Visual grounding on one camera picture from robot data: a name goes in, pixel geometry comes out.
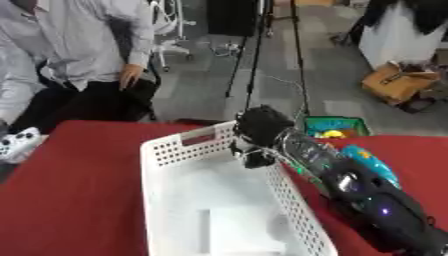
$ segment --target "sleeve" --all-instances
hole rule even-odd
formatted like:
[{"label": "sleeve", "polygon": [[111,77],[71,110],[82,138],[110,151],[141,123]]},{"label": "sleeve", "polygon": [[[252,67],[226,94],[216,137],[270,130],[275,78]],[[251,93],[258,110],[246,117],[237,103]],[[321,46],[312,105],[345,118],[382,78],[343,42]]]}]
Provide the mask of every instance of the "sleeve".
[{"label": "sleeve", "polygon": [[0,119],[12,124],[28,107],[39,86],[31,57],[0,30]]},{"label": "sleeve", "polygon": [[147,67],[154,43],[153,8],[148,0],[83,0],[100,19],[114,17],[131,22],[132,50],[128,63]]}]

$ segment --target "robotic arm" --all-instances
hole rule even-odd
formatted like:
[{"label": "robotic arm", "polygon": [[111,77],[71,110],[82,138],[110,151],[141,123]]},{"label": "robotic arm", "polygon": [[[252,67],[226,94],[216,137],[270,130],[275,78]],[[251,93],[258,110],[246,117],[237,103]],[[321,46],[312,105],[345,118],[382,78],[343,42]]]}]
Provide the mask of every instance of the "robotic arm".
[{"label": "robotic arm", "polygon": [[448,233],[435,226],[412,197],[388,179],[331,145],[307,137],[294,123],[268,106],[237,116],[237,140],[231,149],[247,168],[285,162],[347,218],[380,252],[406,256],[448,255]]}]

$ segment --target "red table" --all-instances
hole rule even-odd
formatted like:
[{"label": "red table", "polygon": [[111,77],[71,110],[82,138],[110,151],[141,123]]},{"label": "red table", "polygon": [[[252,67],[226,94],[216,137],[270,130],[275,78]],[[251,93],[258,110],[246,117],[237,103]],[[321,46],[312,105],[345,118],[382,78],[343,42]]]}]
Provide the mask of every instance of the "red table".
[{"label": "red table", "polygon": [[[146,255],[140,185],[142,142],[194,126],[70,121],[0,185],[0,254]],[[377,136],[356,143],[398,173],[404,189],[448,229],[443,190],[448,138]],[[381,255],[294,177],[340,255]]]}]

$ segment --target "tripod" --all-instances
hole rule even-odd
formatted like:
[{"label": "tripod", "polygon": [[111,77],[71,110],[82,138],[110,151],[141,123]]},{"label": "tripod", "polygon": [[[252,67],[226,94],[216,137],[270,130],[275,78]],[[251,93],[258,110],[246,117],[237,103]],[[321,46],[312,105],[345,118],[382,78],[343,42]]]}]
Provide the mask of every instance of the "tripod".
[{"label": "tripod", "polygon": [[[262,48],[262,44],[263,44],[265,29],[269,28],[271,26],[270,23],[272,21],[272,10],[273,10],[274,1],[273,0],[261,0],[261,1],[264,1],[263,12],[260,17],[260,20],[258,21],[257,42],[256,42],[254,60],[252,63],[250,80],[247,85],[247,98],[246,98],[245,110],[247,110],[250,107],[250,102],[251,102],[253,90],[255,87],[255,76],[257,73],[257,68],[258,68],[258,64],[259,64],[259,60],[260,60],[260,53],[261,53],[261,48]],[[310,110],[309,110],[309,102],[308,102],[308,97],[307,97],[307,95],[308,95],[307,88],[305,86],[305,74],[304,74],[305,72],[304,72],[304,65],[303,65],[304,62],[303,62],[303,54],[302,54],[302,47],[301,47],[301,43],[300,43],[300,33],[299,33],[299,17],[298,17],[297,9],[296,9],[297,6],[296,6],[294,0],[290,0],[290,8],[291,8],[291,21],[292,21],[293,28],[294,28],[294,38],[295,38],[296,53],[297,53],[297,64],[298,64],[299,73],[300,73],[300,87],[302,89],[302,93],[304,94],[304,97],[303,97],[304,98],[304,102],[303,102],[304,115],[308,116],[310,114]],[[238,59],[235,64],[230,82],[228,84],[228,88],[226,91],[226,97],[230,97],[230,93],[232,91],[232,86],[233,86],[233,83],[235,80],[235,76],[236,76],[236,73],[238,72],[238,68],[240,66],[241,59],[243,57],[247,41],[248,41],[248,37],[244,36],[242,38],[242,42],[241,42],[241,49],[238,53]]]}]

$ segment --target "floor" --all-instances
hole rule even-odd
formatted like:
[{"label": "floor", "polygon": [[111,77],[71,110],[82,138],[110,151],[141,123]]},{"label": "floor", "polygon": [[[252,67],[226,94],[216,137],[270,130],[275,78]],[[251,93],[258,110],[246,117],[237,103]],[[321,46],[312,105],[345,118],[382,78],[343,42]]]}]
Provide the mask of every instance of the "floor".
[{"label": "floor", "polygon": [[[231,120],[244,109],[254,39],[249,43],[235,80],[231,98],[225,91],[236,61],[234,57],[216,57],[210,47],[239,38],[208,36],[203,0],[184,0],[186,19],[198,25],[187,27],[188,42],[195,59],[168,57],[169,73],[163,74],[163,86],[155,97],[162,120],[196,118]],[[371,72],[355,47],[334,46],[329,35],[347,31],[359,17],[349,7],[303,6],[299,8],[300,34],[305,59],[305,80],[312,115],[356,116],[365,119],[374,134],[448,135],[448,108],[436,105],[425,113],[410,115],[385,105],[360,88],[362,78]],[[287,15],[287,8],[277,11]],[[303,103],[303,93],[294,83],[300,81],[296,65],[295,43],[290,21],[278,21],[274,37],[265,39],[256,76],[251,105],[269,104],[295,117]]]}]

